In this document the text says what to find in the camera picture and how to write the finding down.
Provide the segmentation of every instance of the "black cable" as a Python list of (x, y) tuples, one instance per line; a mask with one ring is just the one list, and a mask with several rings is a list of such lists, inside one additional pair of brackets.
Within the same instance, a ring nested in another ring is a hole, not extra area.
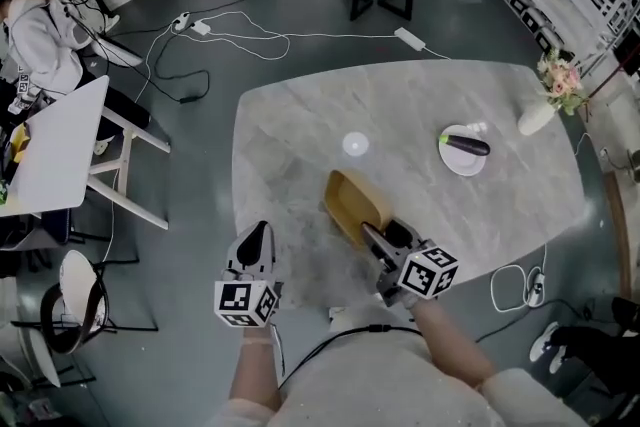
[(607, 151), (606, 148), (602, 148), (602, 152), (607, 156), (607, 160), (609, 161), (609, 164), (611, 164), (611, 166), (614, 169), (617, 169), (618, 171), (629, 171), (629, 168), (626, 166), (616, 166), (611, 160), (611, 157), (609, 156), (609, 152)]
[(514, 324), (517, 324), (518, 322), (520, 322), (522, 319), (524, 319), (527, 315), (529, 315), (529, 313), (531, 313), (534, 310), (541, 310), (542, 308), (545, 308), (547, 306), (549, 306), (550, 304), (562, 304), (563, 306), (567, 307), (571, 313), (573, 313), (575, 315), (576, 318), (580, 319), (580, 320), (586, 320), (586, 321), (595, 321), (595, 322), (602, 322), (602, 323), (606, 323), (606, 324), (616, 324), (616, 322), (614, 321), (608, 321), (608, 320), (599, 320), (599, 319), (594, 319), (591, 316), (588, 315), (584, 315), (584, 314), (580, 314), (578, 312), (578, 310), (576, 310), (573, 306), (571, 306), (567, 301), (565, 301), (564, 299), (552, 299), (550, 301), (547, 301), (546, 303), (538, 306), (537, 308), (529, 308), (527, 309), (527, 311), (523, 314), (520, 315), (519, 317), (516, 317), (515, 319), (513, 319), (512, 321), (508, 322), (507, 324), (505, 324), (504, 326), (494, 330), (494, 331), (490, 331), (489, 333), (486, 333), (484, 335), (482, 335), (480, 338), (478, 338), (476, 340), (476, 343), (480, 343), (483, 340), (486, 340), (487, 338), (489, 338), (490, 336), (493, 335), (497, 335), (498, 333), (501, 333), (502, 331), (510, 328), (511, 326), (513, 326)]
[(162, 80), (185, 79), (187, 77), (192, 77), (194, 75), (199, 75), (201, 73), (204, 73), (207, 76), (207, 89), (205, 90), (205, 92), (202, 93), (201, 95), (187, 96), (185, 98), (180, 99), (180, 103), (195, 102), (195, 101), (200, 100), (200, 99), (204, 98), (205, 96), (207, 96), (207, 94), (209, 93), (209, 90), (211, 89), (211, 75), (209, 73), (209, 70), (201, 69), (201, 70), (196, 70), (196, 71), (192, 71), (192, 72), (184, 73), (184, 74), (180, 74), (180, 75), (162, 75), (160, 73), (160, 70), (158, 69), (158, 64), (160, 63), (160, 60), (162, 59), (162, 56), (164, 55), (164, 51), (166, 50), (167, 46), (169, 46), (169, 43), (171, 41), (173, 41), (176, 38), (176, 36), (178, 36), (178, 35), (179, 34), (172, 34), (171, 37), (165, 41), (164, 45), (160, 49), (160, 53), (158, 54), (158, 58), (156, 59), (155, 63), (153, 64), (153, 72), (155, 73), (156, 77), (158, 77), (158, 78), (160, 78)]
[(307, 364), (309, 361), (315, 358), (320, 352), (322, 352), (327, 347), (327, 345), (337, 340), (338, 338), (354, 335), (357, 333), (388, 333), (389, 331), (405, 331), (407, 333), (413, 333), (418, 336), (422, 336), (422, 333), (420, 333), (420, 331), (417, 331), (415, 329), (411, 329), (409, 327), (395, 327), (395, 326), (390, 326), (388, 324), (371, 324), (367, 327), (359, 327), (355, 329), (349, 329), (348, 331), (342, 331), (341, 333), (338, 333), (332, 336), (331, 338), (329, 338), (328, 340), (325, 340), (324, 342), (320, 343), (320, 345), (318, 345), (309, 354), (307, 354), (307, 356), (300, 363), (298, 363), (298, 366), (291, 371), (291, 373), (287, 376), (287, 378), (284, 381), (282, 381), (282, 384), (278, 386), (278, 389), (281, 389), (286, 384), (286, 382), (291, 378), (291, 376), (295, 374), (298, 370), (300, 370), (300, 368), (302, 368), (303, 365)]
[[(115, 55), (118, 59), (120, 59), (120, 61), (122, 61), (124, 63), (124, 66), (122, 66), (122, 68), (130, 68), (133, 71), (135, 71), (138, 75), (140, 75), (141, 77), (143, 77), (145, 80), (149, 81), (149, 84), (151, 84), (153, 87), (155, 87), (158, 91), (160, 91), (163, 95), (165, 95), (167, 98), (169, 98), (170, 100), (176, 102), (176, 103), (189, 103), (189, 102), (193, 102), (195, 100), (199, 100), (200, 98), (203, 98), (208, 92), (209, 92), (209, 83), (207, 81), (207, 90), (205, 91), (205, 93), (203, 95), (201, 95), (198, 98), (194, 98), (194, 97), (185, 97), (185, 98), (174, 98), (173, 96), (171, 96), (169, 93), (167, 93), (164, 89), (162, 89), (160, 86), (158, 86), (153, 80), (151, 80), (150, 77), (147, 77), (144, 73), (140, 72), (135, 66), (131, 66), (129, 63), (127, 63), (124, 59), (122, 59), (118, 54), (116, 54), (115, 52), (113, 52), (112, 50), (105, 48), (104, 45), (102, 43), (100, 43), (100, 41), (98, 40), (98, 38), (96, 38), (93, 33), (91, 32), (90, 29), (87, 28), (86, 25), (84, 25), (80, 20), (77, 20), (74, 18), (74, 21), (80, 25), (80, 27), (82, 27), (87, 34), (89, 34), (89, 37), (95, 41), (100, 48), (102, 48), (102, 51), (104, 52), (105, 56), (107, 56), (107, 52)], [(109, 71), (109, 59), (107, 56), (107, 72)]]
[[(219, 6), (215, 6), (215, 7), (211, 7), (211, 8), (207, 8), (207, 9), (200, 9), (198, 11), (185, 11), (185, 12), (189, 13), (190, 15), (197, 15), (197, 14), (200, 14), (200, 13), (209, 13), (211, 11), (216, 11), (216, 10), (222, 9), (224, 7), (233, 6), (235, 4), (239, 4), (240, 2), (244, 2), (244, 1), (246, 1), (246, 0), (234, 0), (232, 2), (227, 2), (226, 4), (220, 4)], [(118, 34), (112, 34), (109, 37), (110, 38), (117, 38), (118, 36), (124, 36), (126, 34), (143, 34), (143, 33), (148, 33), (148, 32), (158, 32), (158, 31), (161, 31), (163, 29), (166, 29), (172, 23), (173, 23), (173, 20), (171, 20), (169, 23), (166, 23), (163, 26), (157, 27), (155, 29), (140, 29), (140, 30), (136, 30), (136, 31), (120, 32)]]

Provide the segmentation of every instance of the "power strip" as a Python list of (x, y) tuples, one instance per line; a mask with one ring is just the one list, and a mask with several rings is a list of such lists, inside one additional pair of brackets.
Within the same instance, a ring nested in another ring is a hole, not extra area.
[(188, 21), (189, 21), (189, 12), (182, 13), (173, 21), (173, 28), (178, 32), (182, 32), (187, 28)]

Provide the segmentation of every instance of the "floor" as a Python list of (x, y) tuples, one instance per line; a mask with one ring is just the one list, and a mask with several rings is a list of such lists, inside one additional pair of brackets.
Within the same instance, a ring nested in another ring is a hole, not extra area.
[[(158, 27), (180, 12), (231, 1), (135, 0), (119, 11), (122, 22), (116, 32)], [(424, 39), (428, 47), (455, 59), (533, 67), (540, 54), (525, 26), (502, 0), (415, 0), (411, 22), (377, 7), (356, 22), (349, 22), (349, 0), (249, 0), (228, 9), (243, 10), (267, 29), (291, 33), (391, 34), (404, 25)], [(238, 20), (219, 25), (236, 31), (241, 26), (249, 31), (247, 24), (241, 25)], [(119, 39), (144, 55), (157, 34)], [(280, 48), (275, 47), (276, 43), (251, 46), (278, 55)], [(154, 118), (152, 131), (166, 134), (172, 153), (166, 155), (135, 140), (129, 190), (134, 201), (167, 216), (170, 229), (162, 231), (116, 207), (115, 238), (109, 258), (129, 259), (137, 254), (141, 263), (112, 268), (106, 275), (113, 319), (125, 325), (150, 325), (153, 317), (160, 332), (105, 333), (82, 347), (76, 353), (76, 361), (88, 365), (97, 381), (88, 388), (52, 392), (55, 405), (86, 425), (204, 425), (227, 396), (238, 352), (239, 332), (217, 320), (212, 304), (213, 283), (227, 247), (235, 238), (230, 164), (238, 98), (249, 89), (290, 77), (421, 58), (429, 59), (430, 55), (419, 55), (395, 40), (306, 38), (296, 41), (289, 55), (277, 61), (257, 59), (224, 43), (172, 41), (163, 57), (161, 72), (184, 74), (206, 68), (211, 74), (211, 92), (202, 101), (185, 105), (170, 102), (151, 86), (143, 94), (140, 101)], [(131, 70), (112, 67), (109, 75), (112, 84), (134, 98), (144, 83)], [(201, 75), (158, 82), (178, 96), (197, 93), (204, 87)], [(577, 116), (564, 121), (575, 146), (583, 132), (582, 122)], [(581, 219), (576, 219), (572, 229), (549, 243), (547, 299), (563, 298), (581, 310), (588, 298), (596, 297), (596, 314), (606, 318), (607, 302), (600, 298), (614, 293), (618, 282), (612, 224), (598, 158), (588, 142), (582, 145), (577, 159), (589, 208)], [(74, 215), (85, 231), (110, 232), (110, 205), (91, 192)], [(99, 261), (106, 244), (79, 249)], [(63, 254), (64, 251), (54, 254), (54, 264)], [(542, 248), (525, 257), (522, 264), (528, 269), (539, 264), (541, 258)], [(497, 280), (501, 301), (519, 300), (518, 279), (503, 275)], [(56, 281), (56, 271), (23, 272), (18, 281), (24, 316), (37, 318), (42, 293)], [(456, 287), (442, 302), (474, 338), (525, 313), (496, 313), (491, 305), (488, 276)], [(547, 372), (548, 360), (530, 365), (530, 344), (551, 319), (574, 322), (567, 308), (551, 303), (531, 311), (517, 325), (482, 345), (500, 368), (522, 366), (558, 396), (571, 394), (568, 402), (583, 415), (604, 411), (608, 404), (583, 393), (572, 393), (587, 375), (580, 363), (568, 362), (553, 377)], [(317, 344), (328, 327), (324, 311), (281, 311), (276, 321), (289, 367)], [(60, 357), (58, 366), (68, 363), (68, 358)]]

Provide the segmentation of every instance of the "power adapter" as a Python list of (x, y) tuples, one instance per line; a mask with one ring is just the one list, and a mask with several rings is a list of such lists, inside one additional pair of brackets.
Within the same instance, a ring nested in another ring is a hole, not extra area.
[(197, 22), (191, 24), (191, 29), (200, 34), (200, 36), (206, 36), (211, 31), (211, 27), (209, 27), (202, 20), (198, 20)]
[(400, 27), (399, 29), (397, 29), (394, 32), (394, 34), (398, 38), (400, 38), (402, 41), (404, 41), (407, 45), (409, 45), (414, 50), (417, 50), (418, 52), (422, 52), (425, 49), (425, 47), (427, 46), (424, 41), (422, 41), (417, 36), (414, 36), (413, 34), (411, 34), (404, 27)]

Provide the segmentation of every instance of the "white shoe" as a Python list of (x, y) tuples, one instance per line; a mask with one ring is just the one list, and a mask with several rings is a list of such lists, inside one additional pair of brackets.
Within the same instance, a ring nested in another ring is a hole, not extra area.
[(120, 15), (115, 15), (113, 18), (107, 18), (107, 25), (104, 28), (104, 32), (109, 32), (120, 21)]
[(562, 366), (562, 364), (568, 359), (566, 357), (566, 353), (567, 353), (567, 346), (563, 345), (558, 350), (558, 354), (556, 354), (553, 357), (553, 360), (551, 360), (551, 365), (549, 365), (549, 372), (551, 374), (555, 374), (558, 370), (560, 370), (560, 367)]
[(109, 147), (109, 143), (111, 141), (113, 141), (113, 138), (115, 136), (111, 136), (109, 137), (109, 139), (103, 139), (102, 141), (96, 141), (96, 143), (93, 145), (93, 154), (100, 156), (102, 155), (105, 151), (107, 151), (107, 148)]
[(529, 359), (532, 363), (538, 361), (542, 355), (547, 352), (551, 345), (549, 344), (549, 340), (551, 340), (551, 335), (553, 332), (560, 327), (560, 324), (557, 322), (552, 322), (547, 326), (547, 329), (544, 330), (533, 345), (531, 346), (531, 350), (529, 351)]

